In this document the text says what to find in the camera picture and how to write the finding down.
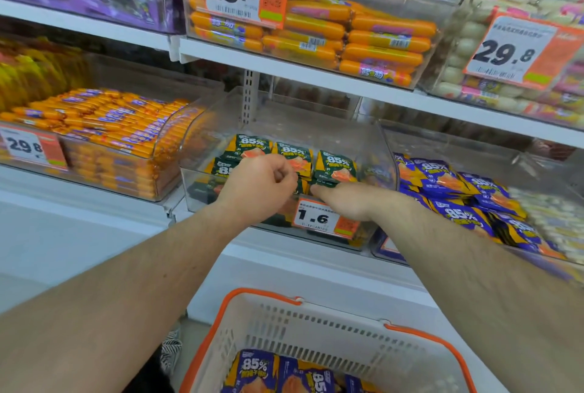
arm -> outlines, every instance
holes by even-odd
[[[391,237],[446,318],[511,393],[582,391],[584,293],[422,207],[366,184],[313,186]]]
[[[245,159],[215,203],[4,313],[2,392],[121,392],[223,248],[274,214],[296,183],[280,155]]]

hand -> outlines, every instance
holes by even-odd
[[[315,184],[310,191],[345,218],[372,221],[375,202],[386,190],[362,182],[342,182],[334,189]]]
[[[244,158],[235,167],[214,205],[242,228],[266,220],[292,195],[298,175],[282,155]]]

shopping basket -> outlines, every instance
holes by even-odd
[[[235,355],[261,349],[373,382],[385,392],[476,393],[448,342],[301,298],[239,288],[224,299],[180,393],[218,393]]]

basket rim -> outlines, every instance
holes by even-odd
[[[195,378],[197,377],[197,374],[199,372],[199,368],[201,367],[201,363],[203,362],[203,358],[207,354],[207,351],[211,345],[211,341],[213,340],[217,330],[219,329],[221,321],[223,320],[223,315],[225,314],[225,311],[227,310],[229,303],[234,298],[236,298],[238,295],[241,295],[241,294],[253,294],[253,295],[258,295],[258,296],[264,296],[266,298],[276,299],[278,301],[283,301],[283,302],[286,302],[286,303],[292,304],[292,305],[302,305],[303,304],[303,301],[298,300],[301,298],[290,299],[290,298],[283,296],[279,293],[274,293],[272,291],[267,291],[267,290],[257,290],[255,288],[241,287],[241,288],[236,288],[235,290],[230,291],[223,299],[223,302],[221,303],[221,307],[219,308],[219,312],[217,313],[217,316],[215,317],[215,321],[213,322],[213,325],[211,325],[211,328],[209,329],[207,336],[205,336],[205,339],[203,339],[203,342],[201,342],[201,345],[199,346],[197,353],[194,355],[194,358],[189,365],[189,369],[187,370],[185,377],[183,378],[183,381],[180,384],[179,393],[190,393],[190,389],[194,384]],[[399,326],[399,325],[392,325],[392,324],[387,324],[387,323],[385,323],[384,326],[388,330],[393,330],[393,331],[397,331],[397,332],[407,333],[409,335],[418,336],[419,338],[424,338],[424,339],[433,341],[435,343],[438,343],[438,344],[441,344],[442,346],[444,346],[450,353],[452,353],[454,358],[457,360],[458,365],[460,366],[460,370],[463,372],[464,380],[467,383],[468,391],[470,393],[477,393],[477,389],[476,389],[474,382],[472,380],[472,376],[471,376],[470,370],[468,369],[466,361],[464,360],[464,358],[460,354],[460,352],[452,344],[450,344],[448,341],[446,341],[442,338],[439,338],[438,336],[434,336],[434,335],[431,335],[429,333],[426,333],[426,332],[423,332],[421,330],[417,330],[414,328],[403,327],[403,326]]]

forearm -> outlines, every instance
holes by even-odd
[[[0,316],[2,391],[120,392],[243,229],[221,215],[209,205]]]
[[[387,232],[444,315],[511,393],[581,391],[582,293],[396,192]]]

